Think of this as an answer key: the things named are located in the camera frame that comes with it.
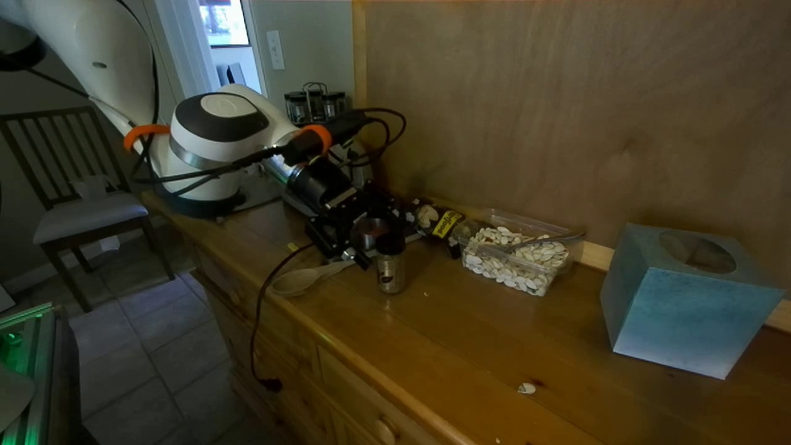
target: wooden countertop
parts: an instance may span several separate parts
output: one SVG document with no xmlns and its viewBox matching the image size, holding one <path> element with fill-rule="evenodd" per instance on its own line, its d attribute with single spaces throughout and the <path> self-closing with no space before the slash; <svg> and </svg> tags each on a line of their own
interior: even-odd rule
<svg viewBox="0 0 791 445">
<path fill-rule="evenodd" d="M 259 288 L 304 242 L 279 202 L 199 220 L 147 202 Z M 791 443 L 791 336 L 761 329 L 728 380 L 612 350 L 604 272 L 576 264 L 547 296 L 487 281 L 446 249 L 408 246 L 408 288 L 387 299 L 360 267 L 273 299 L 383 395 L 475 443 Z"/>
</svg>

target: tile floor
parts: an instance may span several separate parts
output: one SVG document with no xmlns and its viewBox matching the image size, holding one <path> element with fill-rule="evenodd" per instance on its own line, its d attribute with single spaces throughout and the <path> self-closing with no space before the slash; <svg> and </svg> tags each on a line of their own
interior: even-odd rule
<svg viewBox="0 0 791 445">
<path fill-rule="evenodd" d="M 103 445 L 268 445 L 277 443 L 227 383 L 231 359 L 190 262 L 169 228 L 158 228 L 170 267 L 141 239 L 78 272 L 94 312 L 84 313 L 60 278 L 17 307 L 54 302 L 79 343 L 82 417 Z"/>
</svg>

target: wooden chair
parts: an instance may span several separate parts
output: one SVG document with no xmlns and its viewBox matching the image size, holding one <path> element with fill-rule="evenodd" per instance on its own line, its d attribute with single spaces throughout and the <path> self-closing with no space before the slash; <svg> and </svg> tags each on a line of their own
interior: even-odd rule
<svg viewBox="0 0 791 445">
<path fill-rule="evenodd" d="M 84 312 L 91 303 L 62 262 L 65 249 L 74 251 L 78 262 L 91 272 L 82 251 L 88 242 L 145 230 L 152 251 L 173 278 L 167 254 L 154 242 L 149 209 L 131 196 L 121 173 L 116 157 L 121 142 L 109 142 L 91 105 L 7 114 L 0 116 L 0 130 L 47 209 L 32 242 L 44 249 Z"/>
</svg>

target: wooden wall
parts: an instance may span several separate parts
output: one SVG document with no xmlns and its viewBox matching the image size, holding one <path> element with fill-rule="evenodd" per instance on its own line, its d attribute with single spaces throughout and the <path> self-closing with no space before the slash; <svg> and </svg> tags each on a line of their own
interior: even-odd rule
<svg viewBox="0 0 791 445">
<path fill-rule="evenodd" d="M 791 286 L 791 3 L 356 3 L 360 102 L 410 119 L 397 192 L 740 238 Z"/>
</svg>

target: window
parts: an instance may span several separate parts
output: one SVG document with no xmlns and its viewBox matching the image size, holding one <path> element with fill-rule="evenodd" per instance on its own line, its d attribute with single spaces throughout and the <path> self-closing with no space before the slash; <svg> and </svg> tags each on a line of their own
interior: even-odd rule
<svg viewBox="0 0 791 445">
<path fill-rule="evenodd" d="M 200 0 L 200 19 L 210 46 L 247 46 L 242 0 Z"/>
</svg>

